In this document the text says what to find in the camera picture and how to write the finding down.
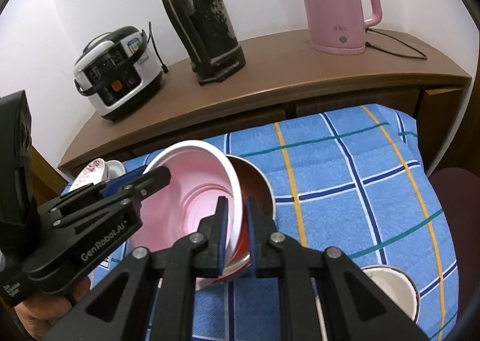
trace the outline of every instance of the blue plaid towel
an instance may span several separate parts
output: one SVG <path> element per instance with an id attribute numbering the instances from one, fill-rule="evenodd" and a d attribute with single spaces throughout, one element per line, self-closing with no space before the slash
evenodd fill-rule
<path id="1" fill-rule="evenodd" d="M 458 307 L 454 247 L 423 171 L 415 120 L 379 105 L 315 114 L 207 139 L 270 181 L 279 231 L 304 246 L 338 246 L 360 266 L 406 271 L 421 295 L 418 325 L 441 340 Z M 127 170 L 159 154 L 125 163 Z M 99 266 L 96 284 L 125 245 Z M 277 281 L 241 277 L 195 296 L 193 340 L 277 341 Z"/>

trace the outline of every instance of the orange button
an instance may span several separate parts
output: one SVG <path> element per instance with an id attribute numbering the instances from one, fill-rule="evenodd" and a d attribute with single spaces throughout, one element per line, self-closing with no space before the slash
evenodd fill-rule
<path id="1" fill-rule="evenodd" d="M 120 91 L 122 89 L 123 85 L 121 84 L 120 81 L 115 81 L 114 83 L 112 83 L 112 89 L 114 91 Z"/>

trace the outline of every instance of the human hand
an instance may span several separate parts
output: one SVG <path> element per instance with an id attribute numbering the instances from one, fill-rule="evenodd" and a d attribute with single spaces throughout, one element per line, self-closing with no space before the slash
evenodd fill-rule
<path id="1" fill-rule="evenodd" d="M 84 278 L 74 288 L 72 297 L 78 302 L 89 290 L 90 279 Z M 39 291 L 15 307 L 18 319 L 35 339 L 41 339 L 51 329 L 50 319 L 61 318 L 70 309 L 71 304 L 65 297 L 44 295 Z"/>

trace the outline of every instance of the pink bowl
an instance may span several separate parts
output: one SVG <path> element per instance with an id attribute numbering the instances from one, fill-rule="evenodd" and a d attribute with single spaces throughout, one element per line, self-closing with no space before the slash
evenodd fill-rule
<path id="1" fill-rule="evenodd" d="M 187 140 L 168 147 L 145 169 L 170 169 L 170 185 L 142 201 L 143 226 L 131 237 L 132 247 L 151 251 L 171 247 L 197 230 L 200 220 L 213 215 L 219 196 L 229 201 L 225 263 L 229 263 L 242 227 L 242 192 L 235 169 L 215 146 Z"/>

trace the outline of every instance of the brown wooden shelf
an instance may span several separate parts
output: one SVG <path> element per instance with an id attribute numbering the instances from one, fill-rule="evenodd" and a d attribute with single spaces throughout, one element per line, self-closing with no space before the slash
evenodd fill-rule
<path id="1" fill-rule="evenodd" d="M 128 118 L 112 123 L 94 114 L 68 147 L 59 168 L 75 172 L 94 158 L 133 157 L 138 150 L 147 150 L 150 140 L 154 143 L 171 133 L 180 139 L 183 129 L 192 131 L 198 124 L 208 127 L 206 123 L 221 118 L 238 122 L 236 115 L 253 110 L 285 107 L 290 118 L 288 112 L 296 108 L 287 109 L 286 104 L 314 97 L 389 87 L 469 85 L 470 76 L 440 51 L 409 34 L 385 32 L 425 52 L 428 60 L 400 58 L 370 48 L 349 56 L 318 52 L 310 47 L 307 30 L 241 42 L 246 67 L 219 84 L 200 86 L 190 60 L 185 59 L 170 66 L 160 92 Z M 367 37 L 384 49 L 415 54 L 384 36 L 368 33 Z M 254 120 L 244 122 L 258 125 Z"/>

